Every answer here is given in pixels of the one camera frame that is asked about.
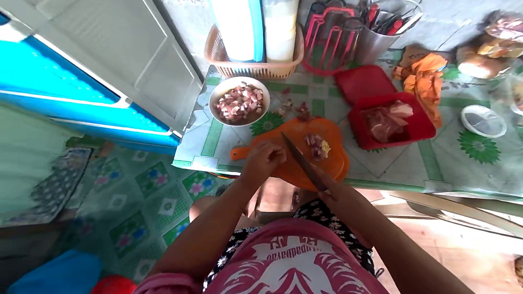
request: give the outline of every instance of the black floral pants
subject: black floral pants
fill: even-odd
[[[323,201],[315,199],[302,205],[296,210],[293,217],[317,222],[333,231],[345,242],[345,245],[347,245],[359,264],[375,276],[374,262],[372,261],[372,249],[363,246],[350,229],[331,212]],[[225,250],[220,256],[220,259],[218,259],[216,266],[203,282],[204,291],[207,289],[207,285],[216,277],[218,272],[227,264],[242,242],[258,229],[259,227],[244,228],[233,232],[231,238],[227,242]]]

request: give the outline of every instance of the metal cup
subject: metal cup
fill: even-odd
[[[363,26],[358,38],[354,61],[358,65],[374,64],[399,37],[401,37],[401,35],[382,35]]]

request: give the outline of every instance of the table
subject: table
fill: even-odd
[[[376,63],[387,74],[402,57],[401,50],[389,50]],[[439,109],[443,126],[430,140],[410,145],[366,151],[358,147],[347,120],[351,107],[341,97],[332,77],[320,77],[302,67],[285,80],[262,81],[270,91],[269,111],[292,99],[295,106],[303,101],[312,114],[337,123],[344,137],[344,148],[350,158],[345,182],[360,188],[408,190],[424,193],[455,192],[473,197],[523,200],[523,128],[517,127],[517,114],[496,101],[492,89],[499,81],[484,81],[461,74],[455,65],[444,69],[444,83]],[[268,112],[245,127],[225,126],[210,114],[208,103],[212,90],[224,78],[214,66],[198,96],[191,119],[173,165],[181,168],[220,174],[238,175],[245,160],[232,161],[229,152],[250,145],[253,136],[271,130],[285,118]],[[402,90],[400,81],[393,81]],[[488,139],[465,129],[459,115],[463,107],[479,104],[502,115],[507,133]]]

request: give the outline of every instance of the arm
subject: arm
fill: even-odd
[[[328,192],[320,193],[320,198],[343,223],[374,245],[402,294],[473,294],[362,194],[313,168],[328,187]]]
[[[239,179],[169,245],[148,276],[183,273],[203,281],[216,265],[249,200],[285,160],[284,149],[277,145],[262,142],[254,147]]]

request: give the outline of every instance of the pink shirt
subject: pink shirt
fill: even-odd
[[[387,294],[345,243],[313,221],[280,219],[251,234],[209,284],[221,293]],[[182,273],[157,274],[134,294],[202,293],[202,284]]]

